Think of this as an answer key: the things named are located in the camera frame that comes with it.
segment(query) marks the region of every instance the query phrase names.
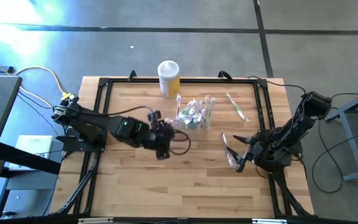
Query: pill bottle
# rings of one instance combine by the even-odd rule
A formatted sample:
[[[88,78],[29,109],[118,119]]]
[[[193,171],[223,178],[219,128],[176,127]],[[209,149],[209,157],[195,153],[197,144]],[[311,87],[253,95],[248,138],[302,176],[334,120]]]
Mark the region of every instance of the pill bottle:
[[[158,66],[159,85],[162,96],[176,97],[180,92],[179,65],[171,60],[163,61]]]

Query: green toothbrush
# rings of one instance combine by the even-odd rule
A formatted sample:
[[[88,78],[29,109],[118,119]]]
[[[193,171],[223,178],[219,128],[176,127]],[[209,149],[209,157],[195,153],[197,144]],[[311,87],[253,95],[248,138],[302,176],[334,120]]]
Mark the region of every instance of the green toothbrush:
[[[231,103],[234,105],[235,110],[240,115],[240,117],[245,121],[248,122],[249,119],[241,112],[240,107],[233,101],[229,93],[226,93],[227,98],[231,101]]]

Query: white bottle cap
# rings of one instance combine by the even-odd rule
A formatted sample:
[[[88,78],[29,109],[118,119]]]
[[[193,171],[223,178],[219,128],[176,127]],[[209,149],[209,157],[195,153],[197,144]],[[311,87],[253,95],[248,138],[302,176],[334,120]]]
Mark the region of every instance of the white bottle cap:
[[[158,75],[165,81],[175,79],[179,71],[179,65],[171,60],[163,61],[158,66]]]

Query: wooden table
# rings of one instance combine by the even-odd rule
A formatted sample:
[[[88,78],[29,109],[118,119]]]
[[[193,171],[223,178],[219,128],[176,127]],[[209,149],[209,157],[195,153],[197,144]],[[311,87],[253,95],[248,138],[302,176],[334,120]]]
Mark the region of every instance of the wooden table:
[[[79,93],[82,106],[93,108],[98,79],[83,78]],[[283,83],[280,78],[269,80]],[[269,84],[268,89],[275,123],[282,126],[291,118],[285,88]],[[250,118],[249,122],[244,123],[226,99],[228,91]],[[97,175],[93,217],[273,217],[268,180],[260,177],[250,162],[240,174],[231,169],[221,138],[223,131],[230,147],[244,152],[247,147],[232,135],[251,136],[260,129],[253,87],[223,83],[181,85],[182,106],[190,99],[204,98],[205,95],[214,96],[217,100],[212,113],[212,126],[208,130],[190,133],[192,146],[183,156],[171,155],[170,159],[158,161],[154,151],[133,149],[108,136]],[[109,113],[139,105],[161,110],[163,118],[175,115],[176,100],[161,97],[159,84],[114,83]],[[138,110],[125,115],[147,121],[147,113],[147,110]],[[82,159],[83,153],[75,152],[63,161],[51,212],[60,208],[76,188]],[[266,175],[261,168],[258,171]],[[292,166],[285,169],[285,176],[294,196],[312,213],[303,166],[292,162]],[[279,188],[278,195],[283,210]],[[85,206],[86,197],[87,189],[81,208]]]

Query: gray floor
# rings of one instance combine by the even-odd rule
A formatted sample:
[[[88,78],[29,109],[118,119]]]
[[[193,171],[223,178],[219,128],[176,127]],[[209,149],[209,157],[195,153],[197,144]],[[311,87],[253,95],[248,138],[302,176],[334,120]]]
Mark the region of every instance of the gray floor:
[[[253,7],[251,0],[0,1],[0,22],[257,29]],[[266,29],[358,30],[358,0],[260,0],[260,7]],[[358,35],[267,35],[266,40],[274,77],[326,96],[358,92]],[[154,76],[159,62],[167,59],[178,62],[182,76],[214,77],[219,70],[226,70],[234,77],[266,77],[258,34],[45,32],[0,27],[0,64],[18,69],[45,66],[73,93],[78,92],[84,75],[129,75],[136,70],[138,75]],[[27,89],[52,104],[59,102],[60,93],[47,72],[33,70],[22,76]],[[294,111],[301,92],[287,91]],[[353,96],[338,96],[334,105],[341,106],[351,99]],[[40,112],[50,115],[50,111]],[[323,123],[321,129],[328,147],[346,138],[338,124]],[[54,132],[18,99],[1,141],[15,145],[19,134]],[[324,150],[316,127],[302,145],[310,177],[314,160]],[[356,171],[347,144],[333,154],[344,174]],[[327,190],[340,181],[328,157],[319,162],[315,176]],[[344,184],[335,194],[320,192],[311,178],[308,181],[317,215],[358,221],[358,181]],[[25,203],[16,203],[17,194]],[[44,191],[13,192],[6,210],[15,210],[19,216],[40,215],[48,199]],[[32,206],[35,201],[39,206]]]

